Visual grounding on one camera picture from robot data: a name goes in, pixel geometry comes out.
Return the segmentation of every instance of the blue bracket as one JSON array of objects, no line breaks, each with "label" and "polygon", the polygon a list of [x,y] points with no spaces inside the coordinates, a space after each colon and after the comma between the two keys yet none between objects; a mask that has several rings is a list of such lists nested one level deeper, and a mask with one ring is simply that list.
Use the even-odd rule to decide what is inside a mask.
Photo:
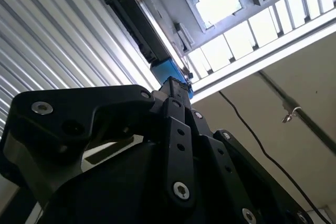
[{"label": "blue bracket", "polygon": [[[181,73],[180,69],[177,67],[172,58],[165,60],[164,62],[151,67],[151,71],[154,76],[157,78],[159,83],[163,85],[163,83],[171,76],[175,79],[179,80],[182,83],[187,83],[184,78],[184,75]],[[188,90],[189,98],[191,99],[194,96],[194,91],[192,88]]]}]

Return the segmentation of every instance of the white wall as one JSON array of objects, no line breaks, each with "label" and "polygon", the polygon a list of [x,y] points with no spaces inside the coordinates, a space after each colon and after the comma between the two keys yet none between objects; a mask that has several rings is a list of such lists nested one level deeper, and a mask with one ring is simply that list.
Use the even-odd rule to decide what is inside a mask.
[{"label": "white wall", "polygon": [[[336,140],[336,34],[269,66],[265,71]],[[282,124],[281,101],[257,76],[223,90],[263,142],[265,149],[301,185],[318,207],[336,201],[336,158],[298,119]],[[256,141],[218,94],[196,103],[210,128],[226,129],[306,209],[310,207],[292,183],[267,160]]]}]

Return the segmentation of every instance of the corrugated metal wall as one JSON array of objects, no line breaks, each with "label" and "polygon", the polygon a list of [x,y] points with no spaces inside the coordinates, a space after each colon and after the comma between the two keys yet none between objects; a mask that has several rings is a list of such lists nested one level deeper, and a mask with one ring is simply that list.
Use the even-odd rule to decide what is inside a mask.
[{"label": "corrugated metal wall", "polygon": [[159,84],[102,0],[0,0],[0,134],[23,91]]}]

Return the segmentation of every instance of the wire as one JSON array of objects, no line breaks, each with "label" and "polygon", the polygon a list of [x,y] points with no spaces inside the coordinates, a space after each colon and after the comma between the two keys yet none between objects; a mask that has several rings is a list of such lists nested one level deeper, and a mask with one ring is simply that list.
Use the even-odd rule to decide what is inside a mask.
[{"label": "wire", "polygon": [[38,219],[40,218],[40,215],[41,215],[41,213],[42,213],[42,208],[41,208],[40,212],[38,213],[38,216],[37,216],[37,218],[36,218],[36,220],[35,220],[34,224],[36,224],[36,223],[37,223]]},{"label": "wire", "polygon": [[295,180],[289,175],[289,173],[277,162],[275,161],[268,153],[265,151],[261,141],[257,137],[257,135],[254,133],[254,131],[251,129],[251,127],[245,122],[245,120],[242,118],[242,116],[239,114],[236,106],[221,92],[219,91],[220,95],[231,105],[231,107],[234,109],[236,112],[238,118],[241,120],[241,122],[247,127],[249,132],[252,134],[252,136],[255,138],[257,141],[258,145],[260,146],[260,149],[262,150],[263,154],[271,160],[286,176],[287,178],[294,184],[294,186],[299,190],[299,192],[302,194],[302,196],[305,198],[305,200],[308,202],[310,207],[316,212],[316,214],[326,223],[326,224],[331,224],[317,209],[317,207],[314,205],[314,203],[309,199],[309,197],[306,195],[306,193],[301,189],[301,187],[295,182]]}]

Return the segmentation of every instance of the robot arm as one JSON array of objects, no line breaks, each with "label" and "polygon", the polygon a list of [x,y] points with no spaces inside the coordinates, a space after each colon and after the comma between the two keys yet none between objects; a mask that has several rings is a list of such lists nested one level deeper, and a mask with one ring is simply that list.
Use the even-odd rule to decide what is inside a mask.
[{"label": "robot arm", "polygon": [[[87,146],[130,134],[143,142],[82,173]],[[22,93],[0,150],[1,174],[43,207],[39,223],[312,223],[232,134],[210,131],[174,78],[152,93]]]}]

